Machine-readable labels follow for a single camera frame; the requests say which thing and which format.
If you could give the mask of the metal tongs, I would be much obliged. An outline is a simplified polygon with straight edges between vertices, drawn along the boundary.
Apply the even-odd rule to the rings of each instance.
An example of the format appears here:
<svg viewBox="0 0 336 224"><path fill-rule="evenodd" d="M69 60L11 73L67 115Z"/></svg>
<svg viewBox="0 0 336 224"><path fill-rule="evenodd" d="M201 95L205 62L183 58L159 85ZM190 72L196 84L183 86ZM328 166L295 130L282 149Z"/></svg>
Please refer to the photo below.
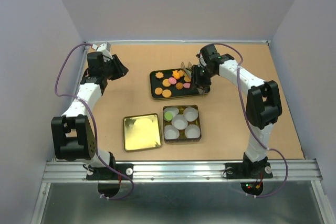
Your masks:
<svg viewBox="0 0 336 224"><path fill-rule="evenodd" d="M181 69L184 71L184 77L187 77L187 80L189 80L189 83L192 83L192 64L188 62L188 64L185 64L183 61L181 62ZM202 88L196 88L191 85L191 89L196 89L200 95L205 94L205 90Z"/></svg>

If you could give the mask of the green round cookie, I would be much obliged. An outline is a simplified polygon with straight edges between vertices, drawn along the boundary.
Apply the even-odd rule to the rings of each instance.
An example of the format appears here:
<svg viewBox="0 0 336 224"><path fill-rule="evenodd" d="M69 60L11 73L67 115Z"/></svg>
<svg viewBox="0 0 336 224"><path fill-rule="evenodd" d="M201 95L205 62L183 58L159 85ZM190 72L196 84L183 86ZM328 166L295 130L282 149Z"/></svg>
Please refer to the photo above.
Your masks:
<svg viewBox="0 0 336 224"><path fill-rule="evenodd" d="M172 119L173 119L173 114L172 114L171 112L165 112L165 113L164 113L164 119L165 119L167 122L172 121Z"/></svg>

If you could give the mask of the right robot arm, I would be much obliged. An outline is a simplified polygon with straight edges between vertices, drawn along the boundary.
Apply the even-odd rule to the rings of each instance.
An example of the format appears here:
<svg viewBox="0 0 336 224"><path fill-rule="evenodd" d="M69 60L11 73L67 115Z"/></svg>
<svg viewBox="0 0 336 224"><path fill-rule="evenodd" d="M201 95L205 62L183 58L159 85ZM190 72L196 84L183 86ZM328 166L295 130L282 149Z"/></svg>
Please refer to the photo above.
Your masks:
<svg viewBox="0 0 336 224"><path fill-rule="evenodd" d="M192 66L192 86L202 92L211 85L211 78L220 76L238 88L243 116L250 131L248 146L240 163L226 163L227 179L253 179L259 175L271 178L267 152L270 134L282 114L279 87L275 81L265 81L244 69L231 55L215 54L203 57Z"/></svg>

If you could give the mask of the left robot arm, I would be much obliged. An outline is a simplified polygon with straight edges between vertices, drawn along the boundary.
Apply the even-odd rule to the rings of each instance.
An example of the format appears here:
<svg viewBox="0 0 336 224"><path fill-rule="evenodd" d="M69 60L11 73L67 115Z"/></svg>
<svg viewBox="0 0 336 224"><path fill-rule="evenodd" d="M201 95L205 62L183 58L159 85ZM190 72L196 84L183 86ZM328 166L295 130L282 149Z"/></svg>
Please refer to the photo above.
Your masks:
<svg viewBox="0 0 336 224"><path fill-rule="evenodd" d="M91 52L87 55L88 67L72 95L70 107L51 120L52 139L57 159L82 162L89 171L99 169L106 179L117 175L128 177L118 171L112 153L98 148L98 131L93 108L102 97L108 81L117 80L128 73L117 55Z"/></svg>

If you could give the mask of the pink cookie lower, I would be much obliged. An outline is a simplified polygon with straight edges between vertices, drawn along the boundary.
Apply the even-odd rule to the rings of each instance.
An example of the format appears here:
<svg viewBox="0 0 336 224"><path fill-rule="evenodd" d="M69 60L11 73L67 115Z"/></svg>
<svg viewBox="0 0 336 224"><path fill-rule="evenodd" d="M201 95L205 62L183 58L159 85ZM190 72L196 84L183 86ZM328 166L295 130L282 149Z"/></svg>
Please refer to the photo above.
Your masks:
<svg viewBox="0 0 336 224"><path fill-rule="evenodd" d="M183 87L186 88L186 89L189 89L189 88L190 88L190 85L191 85L190 83L184 83L184 84L183 84Z"/></svg>

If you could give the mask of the orange star cookie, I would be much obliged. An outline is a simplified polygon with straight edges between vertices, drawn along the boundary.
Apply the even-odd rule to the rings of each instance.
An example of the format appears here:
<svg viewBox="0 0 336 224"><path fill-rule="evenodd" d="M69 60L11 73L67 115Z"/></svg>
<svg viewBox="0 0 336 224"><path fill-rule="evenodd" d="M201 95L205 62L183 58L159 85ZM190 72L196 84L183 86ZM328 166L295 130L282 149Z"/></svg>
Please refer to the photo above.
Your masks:
<svg viewBox="0 0 336 224"><path fill-rule="evenodd" d="M182 90L184 87L183 87L183 83L181 82L178 82L175 87L178 89L178 90Z"/></svg>

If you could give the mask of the orange bear cookie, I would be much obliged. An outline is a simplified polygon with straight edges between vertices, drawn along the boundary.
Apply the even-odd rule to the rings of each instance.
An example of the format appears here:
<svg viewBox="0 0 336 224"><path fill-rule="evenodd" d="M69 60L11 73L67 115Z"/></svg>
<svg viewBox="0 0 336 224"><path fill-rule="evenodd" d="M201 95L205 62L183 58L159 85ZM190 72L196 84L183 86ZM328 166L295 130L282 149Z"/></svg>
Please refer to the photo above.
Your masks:
<svg viewBox="0 0 336 224"><path fill-rule="evenodd" d="M180 71L179 70L173 70L172 71L172 77L176 80L179 80L181 78Z"/></svg>

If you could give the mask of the pink round cookie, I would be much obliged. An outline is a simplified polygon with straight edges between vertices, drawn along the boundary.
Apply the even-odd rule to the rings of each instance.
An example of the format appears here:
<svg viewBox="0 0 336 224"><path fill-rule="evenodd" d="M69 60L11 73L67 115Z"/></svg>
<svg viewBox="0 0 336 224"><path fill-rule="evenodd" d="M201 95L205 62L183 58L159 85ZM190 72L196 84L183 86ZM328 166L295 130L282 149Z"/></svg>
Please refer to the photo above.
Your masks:
<svg viewBox="0 0 336 224"><path fill-rule="evenodd" d="M169 78L169 83L172 84L172 85L175 85L177 83L177 80L173 77L170 77Z"/></svg>

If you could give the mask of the black cookie tray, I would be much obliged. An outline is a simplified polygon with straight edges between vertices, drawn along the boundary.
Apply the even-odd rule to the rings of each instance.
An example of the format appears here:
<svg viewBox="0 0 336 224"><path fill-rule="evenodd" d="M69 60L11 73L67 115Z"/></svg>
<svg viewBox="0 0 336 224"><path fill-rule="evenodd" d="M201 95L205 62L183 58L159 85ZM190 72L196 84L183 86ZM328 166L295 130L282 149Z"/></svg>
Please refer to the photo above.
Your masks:
<svg viewBox="0 0 336 224"><path fill-rule="evenodd" d="M151 96L155 100L184 98L199 95L191 87L191 79L185 70L154 70L149 74Z"/></svg>

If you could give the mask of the orange round cookie middle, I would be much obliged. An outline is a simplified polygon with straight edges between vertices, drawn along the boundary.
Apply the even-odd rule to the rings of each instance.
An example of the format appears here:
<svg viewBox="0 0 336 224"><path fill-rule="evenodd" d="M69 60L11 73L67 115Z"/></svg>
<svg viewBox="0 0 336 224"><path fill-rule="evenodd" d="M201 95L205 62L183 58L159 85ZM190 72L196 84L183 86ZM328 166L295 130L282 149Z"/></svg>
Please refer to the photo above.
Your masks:
<svg viewBox="0 0 336 224"><path fill-rule="evenodd" d="M166 87L166 88L170 87L171 84L170 84L170 82L169 82L169 79L164 79L164 80L162 81L162 85L163 85L164 87Z"/></svg>

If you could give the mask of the orange round cookie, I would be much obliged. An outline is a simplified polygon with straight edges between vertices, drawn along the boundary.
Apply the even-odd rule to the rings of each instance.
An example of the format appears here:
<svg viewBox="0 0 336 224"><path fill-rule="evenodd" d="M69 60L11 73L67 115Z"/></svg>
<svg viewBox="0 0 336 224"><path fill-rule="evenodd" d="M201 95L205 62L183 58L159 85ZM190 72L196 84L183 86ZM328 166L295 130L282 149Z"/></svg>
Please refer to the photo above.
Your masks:
<svg viewBox="0 0 336 224"><path fill-rule="evenodd" d="M161 95L162 92L163 92L163 89L160 88L160 87L158 87L158 88L156 88L156 89L154 90L154 93L155 93L156 95Z"/></svg>
<svg viewBox="0 0 336 224"><path fill-rule="evenodd" d="M170 82L169 82L169 79L164 79L164 80L162 81L162 85L163 85L164 87L166 87L166 88L170 87L171 84L170 84Z"/></svg>
<svg viewBox="0 0 336 224"><path fill-rule="evenodd" d="M162 96L164 98L169 98L169 97L171 97L171 95L172 95L172 92L168 89L165 89L165 90L162 91Z"/></svg>

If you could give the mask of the white paper cup top-right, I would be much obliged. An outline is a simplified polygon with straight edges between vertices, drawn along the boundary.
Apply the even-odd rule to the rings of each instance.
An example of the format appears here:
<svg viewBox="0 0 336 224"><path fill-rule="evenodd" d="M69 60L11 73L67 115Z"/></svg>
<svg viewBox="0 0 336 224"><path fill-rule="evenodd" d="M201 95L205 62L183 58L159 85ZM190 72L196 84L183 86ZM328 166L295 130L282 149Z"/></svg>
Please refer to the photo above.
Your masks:
<svg viewBox="0 0 336 224"><path fill-rule="evenodd" d="M188 122L194 122L198 119L198 109L187 107L183 112L183 116Z"/></svg>

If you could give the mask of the orange round cookie bottom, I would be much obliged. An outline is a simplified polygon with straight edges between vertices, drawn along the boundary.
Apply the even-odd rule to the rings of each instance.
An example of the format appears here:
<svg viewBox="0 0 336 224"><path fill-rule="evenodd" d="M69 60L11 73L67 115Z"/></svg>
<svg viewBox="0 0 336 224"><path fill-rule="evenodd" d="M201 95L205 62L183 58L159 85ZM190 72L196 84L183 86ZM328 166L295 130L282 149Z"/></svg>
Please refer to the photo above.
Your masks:
<svg viewBox="0 0 336 224"><path fill-rule="evenodd" d="M162 91L162 96L164 98L169 98L169 97L171 97L171 95L172 95L172 92L168 89L165 89L165 90Z"/></svg>

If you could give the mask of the orange flower cookie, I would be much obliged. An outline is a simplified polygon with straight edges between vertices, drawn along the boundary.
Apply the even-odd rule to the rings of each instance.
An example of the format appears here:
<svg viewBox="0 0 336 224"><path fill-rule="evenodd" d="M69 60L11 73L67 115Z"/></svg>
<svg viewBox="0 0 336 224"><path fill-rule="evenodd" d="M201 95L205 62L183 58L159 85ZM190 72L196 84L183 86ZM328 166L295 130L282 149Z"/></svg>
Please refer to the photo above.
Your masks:
<svg viewBox="0 0 336 224"><path fill-rule="evenodd" d="M157 79L162 79L162 78L164 77L164 74L163 74L162 72L157 72L157 73L155 74L155 77L156 77Z"/></svg>

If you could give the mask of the white paper cup top-left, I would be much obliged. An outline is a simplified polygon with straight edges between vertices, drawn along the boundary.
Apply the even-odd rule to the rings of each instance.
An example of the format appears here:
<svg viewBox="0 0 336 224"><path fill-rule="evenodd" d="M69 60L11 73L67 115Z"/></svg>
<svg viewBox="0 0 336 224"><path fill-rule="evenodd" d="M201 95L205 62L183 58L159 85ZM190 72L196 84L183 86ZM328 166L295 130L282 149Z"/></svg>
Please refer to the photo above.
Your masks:
<svg viewBox="0 0 336 224"><path fill-rule="evenodd" d="M171 112L173 114L173 118L179 114L179 109L176 107L167 107L163 110L163 117L165 112Z"/></svg>

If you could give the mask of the orange round cookie left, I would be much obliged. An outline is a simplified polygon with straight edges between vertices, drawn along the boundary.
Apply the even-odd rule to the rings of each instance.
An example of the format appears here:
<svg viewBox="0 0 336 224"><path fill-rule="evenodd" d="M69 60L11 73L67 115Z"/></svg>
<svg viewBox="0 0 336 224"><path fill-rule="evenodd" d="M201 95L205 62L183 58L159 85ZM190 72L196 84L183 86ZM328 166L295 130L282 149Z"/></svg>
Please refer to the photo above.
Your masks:
<svg viewBox="0 0 336 224"><path fill-rule="evenodd" d="M161 95L162 92L163 92L163 89L160 88L160 87L158 87L158 88L156 88L156 89L154 90L154 93L155 93L156 95Z"/></svg>

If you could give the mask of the white paper cup centre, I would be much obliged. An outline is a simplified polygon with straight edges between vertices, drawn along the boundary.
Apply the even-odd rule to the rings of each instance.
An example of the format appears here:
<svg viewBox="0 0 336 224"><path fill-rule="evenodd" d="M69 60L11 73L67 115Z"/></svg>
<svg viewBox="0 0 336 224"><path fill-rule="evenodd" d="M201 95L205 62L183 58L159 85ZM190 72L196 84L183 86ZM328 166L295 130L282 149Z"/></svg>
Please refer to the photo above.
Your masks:
<svg viewBox="0 0 336 224"><path fill-rule="evenodd" d="M178 114L176 115L173 120L172 120L172 126L174 126L176 129L178 130L184 130L187 128L188 126L188 121L186 120L186 118L181 115L181 114Z"/></svg>

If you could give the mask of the gold cookie tin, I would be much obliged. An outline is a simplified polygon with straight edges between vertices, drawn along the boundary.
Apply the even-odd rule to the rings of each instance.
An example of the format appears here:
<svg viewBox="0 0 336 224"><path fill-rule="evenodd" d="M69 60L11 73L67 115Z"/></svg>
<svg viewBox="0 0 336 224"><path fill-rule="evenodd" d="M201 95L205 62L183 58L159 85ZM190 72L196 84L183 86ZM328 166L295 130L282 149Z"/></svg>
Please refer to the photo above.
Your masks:
<svg viewBox="0 0 336 224"><path fill-rule="evenodd" d="M199 142L202 138L197 105L163 107L163 139L167 144Z"/></svg>

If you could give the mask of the white paper cup bottom-right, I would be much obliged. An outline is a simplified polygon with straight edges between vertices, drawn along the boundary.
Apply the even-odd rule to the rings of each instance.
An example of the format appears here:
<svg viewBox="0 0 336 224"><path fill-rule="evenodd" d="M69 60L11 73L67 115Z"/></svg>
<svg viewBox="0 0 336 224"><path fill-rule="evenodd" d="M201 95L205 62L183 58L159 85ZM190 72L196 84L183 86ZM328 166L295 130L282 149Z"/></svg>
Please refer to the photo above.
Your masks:
<svg viewBox="0 0 336 224"><path fill-rule="evenodd" d="M197 139L200 138L201 136L201 130L197 125L189 125L185 130L184 130L185 136L187 139Z"/></svg>

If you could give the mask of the white paper cup bottom-left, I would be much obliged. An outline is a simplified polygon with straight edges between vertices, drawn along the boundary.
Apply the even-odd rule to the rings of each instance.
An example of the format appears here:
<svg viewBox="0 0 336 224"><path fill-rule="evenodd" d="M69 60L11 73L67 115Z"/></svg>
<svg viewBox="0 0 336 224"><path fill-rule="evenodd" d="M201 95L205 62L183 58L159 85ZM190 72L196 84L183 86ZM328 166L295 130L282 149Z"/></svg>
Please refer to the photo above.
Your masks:
<svg viewBox="0 0 336 224"><path fill-rule="evenodd" d="M176 140L180 136L179 130L172 125L166 125L164 127L164 139Z"/></svg>

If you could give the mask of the gold tin lid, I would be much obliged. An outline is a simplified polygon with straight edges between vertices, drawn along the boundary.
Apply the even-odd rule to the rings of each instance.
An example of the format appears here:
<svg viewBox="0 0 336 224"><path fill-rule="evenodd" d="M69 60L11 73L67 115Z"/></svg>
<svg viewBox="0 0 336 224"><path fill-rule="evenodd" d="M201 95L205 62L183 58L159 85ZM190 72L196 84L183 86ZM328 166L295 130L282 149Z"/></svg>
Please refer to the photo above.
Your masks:
<svg viewBox="0 0 336 224"><path fill-rule="evenodd" d="M123 118L123 143L126 152L160 148L160 121L156 113Z"/></svg>

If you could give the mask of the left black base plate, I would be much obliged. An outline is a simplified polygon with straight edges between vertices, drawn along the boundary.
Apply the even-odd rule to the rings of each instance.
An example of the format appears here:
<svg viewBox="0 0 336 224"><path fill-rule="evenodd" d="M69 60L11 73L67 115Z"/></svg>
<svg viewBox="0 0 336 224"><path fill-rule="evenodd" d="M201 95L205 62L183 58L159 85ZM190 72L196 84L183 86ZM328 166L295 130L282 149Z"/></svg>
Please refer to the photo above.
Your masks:
<svg viewBox="0 0 336 224"><path fill-rule="evenodd" d="M133 164L131 163L116 163L115 170L118 172L133 178L133 175L127 175L127 169L133 169ZM99 167L99 168L90 168L87 170L86 180L89 181L96 181L96 180L119 180L120 176L115 172L112 172L110 169L106 167Z"/></svg>

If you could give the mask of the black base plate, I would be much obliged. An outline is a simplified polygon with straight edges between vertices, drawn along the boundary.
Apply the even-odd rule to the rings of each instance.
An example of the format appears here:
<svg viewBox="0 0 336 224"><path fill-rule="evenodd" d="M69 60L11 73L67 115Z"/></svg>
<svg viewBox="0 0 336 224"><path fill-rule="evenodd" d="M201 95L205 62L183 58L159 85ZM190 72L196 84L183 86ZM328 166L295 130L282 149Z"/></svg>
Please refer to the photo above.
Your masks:
<svg viewBox="0 0 336 224"><path fill-rule="evenodd" d="M133 164L131 163L116 163L115 170L118 172L133 178L133 175L127 175L127 169L133 169ZM120 176L115 172L112 172L110 169L106 167L99 167L99 168L90 168L87 170L86 180L89 181L96 181L96 180L119 180Z"/></svg>
<svg viewBox="0 0 336 224"><path fill-rule="evenodd" d="M273 178L272 169L269 162L243 161L239 163L225 163L227 179L257 179Z"/></svg>

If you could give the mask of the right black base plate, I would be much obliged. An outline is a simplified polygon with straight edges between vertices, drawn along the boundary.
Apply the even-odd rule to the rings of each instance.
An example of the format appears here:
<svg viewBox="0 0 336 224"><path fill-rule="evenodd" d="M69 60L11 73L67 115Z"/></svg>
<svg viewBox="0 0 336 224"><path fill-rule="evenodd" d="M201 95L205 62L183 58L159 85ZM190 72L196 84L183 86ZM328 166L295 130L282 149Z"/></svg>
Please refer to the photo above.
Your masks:
<svg viewBox="0 0 336 224"><path fill-rule="evenodd" d="M272 169L269 162L243 161L239 163L225 163L227 179L257 179L273 178Z"/></svg>

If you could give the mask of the aluminium front rail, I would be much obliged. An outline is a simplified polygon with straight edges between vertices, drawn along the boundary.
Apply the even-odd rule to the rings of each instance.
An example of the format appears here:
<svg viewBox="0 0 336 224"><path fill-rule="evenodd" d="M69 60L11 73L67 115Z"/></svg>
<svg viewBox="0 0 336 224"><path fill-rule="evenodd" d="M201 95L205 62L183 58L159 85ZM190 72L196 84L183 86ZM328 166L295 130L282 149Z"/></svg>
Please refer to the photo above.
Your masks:
<svg viewBox="0 0 336 224"><path fill-rule="evenodd" d="M253 178L230 179L223 172L227 161L159 161L159 162L117 162L124 166L121 171L126 174L132 168L131 177L134 183L215 183L215 182L281 182L285 178L286 169L282 160L270 160L272 178L266 174ZM305 159L289 159L287 181L321 181L323 180L317 161ZM87 171L78 162L48 162L45 166L43 183L93 183Z"/></svg>

